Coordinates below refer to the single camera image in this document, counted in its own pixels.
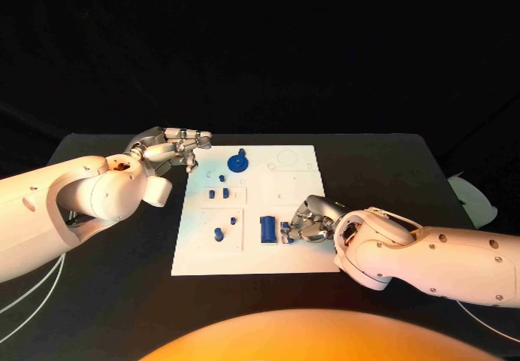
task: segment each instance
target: white board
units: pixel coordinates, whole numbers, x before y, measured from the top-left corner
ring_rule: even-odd
[[[250,166],[234,173],[228,159],[241,148]],[[307,196],[325,195],[314,146],[215,146],[195,154],[199,168],[188,179],[172,275],[339,272],[333,241],[284,244],[280,233]],[[277,219],[277,244],[261,244],[263,216]],[[225,234],[221,242],[215,228]]]

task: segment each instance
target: table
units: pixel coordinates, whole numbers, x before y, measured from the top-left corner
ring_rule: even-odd
[[[51,163],[117,154],[131,137],[72,134]],[[418,135],[215,135],[214,144],[313,144],[329,198],[355,209],[376,206],[422,225],[473,228]],[[520,344],[480,326],[454,301],[428,296],[398,279],[379,292],[343,272],[172,277],[185,168],[176,167],[166,177],[173,190],[165,208],[143,202],[124,222],[68,253],[55,293],[34,320],[0,345],[2,359],[137,359],[201,327],[284,308],[381,314],[451,335],[496,355],[520,354]],[[0,305],[26,291],[49,268],[51,264],[0,285]],[[39,305],[49,286],[8,315],[3,335]],[[513,333],[518,310],[469,307],[493,326]]]

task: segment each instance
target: blue object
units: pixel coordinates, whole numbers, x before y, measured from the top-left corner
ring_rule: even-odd
[[[247,151],[241,148],[238,155],[228,159],[228,168],[235,173],[240,173],[241,171],[247,170],[248,166],[250,162],[247,160]]]
[[[222,229],[215,228],[215,240],[221,242],[225,239],[225,235],[222,234]]]
[[[277,234],[276,234],[276,219],[273,216],[265,216],[260,218],[260,224],[263,228],[263,243],[277,243]]]
[[[290,228],[290,223],[289,222],[283,222],[283,228]],[[290,243],[293,243],[296,240],[291,237],[287,237],[287,241]]]

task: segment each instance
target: cable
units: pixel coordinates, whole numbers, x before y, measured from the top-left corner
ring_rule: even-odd
[[[503,332],[500,332],[497,329],[494,329],[487,323],[484,323],[484,321],[482,321],[479,319],[479,317],[470,312],[470,310],[463,306],[463,304],[457,301],[458,305],[463,307],[463,310],[467,312],[467,314],[493,331],[496,332],[500,336],[505,336],[506,338],[509,338],[512,341],[520,342],[520,340],[509,335],[506,335]]]
[[[11,305],[8,305],[2,310],[0,310],[0,314],[3,312],[6,312],[35,291],[36,288],[39,288],[39,286],[42,285],[42,283],[47,281],[47,279],[49,278],[52,272],[57,270],[61,262],[64,261],[65,258],[65,254],[62,254],[62,256],[59,256],[58,258],[58,262],[55,264],[55,266],[52,267],[52,269],[49,270],[49,273],[47,274],[47,276],[44,277],[44,279],[35,284],[34,288],[19,297],[18,300],[13,301],[13,303]]]
[[[64,269],[64,264],[65,264],[65,253],[62,254],[62,256],[59,257],[61,259],[61,264],[59,264],[59,270],[58,270],[58,275],[57,275],[57,279],[55,279],[55,283],[52,284],[52,288],[49,290],[49,293],[47,294],[47,297],[41,303],[41,305],[38,306],[38,309],[35,310],[35,312],[31,314],[31,316],[28,317],[28,319],[25,320],[25,322],[13,329],[12,333],[0,340],[0,344],[16,334],[16,332],[19,331],[19,329],[25,326],[25,324],[31,321],[31,319],[34,318],[35,314],[41,311],[41,308],[44,307],[47,300],[51,297],[52,291],[55,290],[57,284],[58,284],[58,279],[59,276],[62,275],[62,269]]]

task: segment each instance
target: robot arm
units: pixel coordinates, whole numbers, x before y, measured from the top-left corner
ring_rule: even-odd
[[[153,128],[126,152],[84,156],[0,180],[0,282],[23,275],[130,217],[142,200],[163,207],[172,184],[160,177],[175,165],[191,173],[193,149],[212,133]],[[81,214],[65,223],[58,205]]]
[[[332,218],[317,212],[326,205],[326,211],[335,215],[327,199],[310,196],[306,202],[283,234],[310,240],[322,233],[322,240],[335,239],[335,263],[363,286],[385,290],[398,277],[433,296],[480,305],[520,307],[516,267],[520,237],[422,227],[378,208],[346,210]],[[391,217],[417,229],[411,232]]]

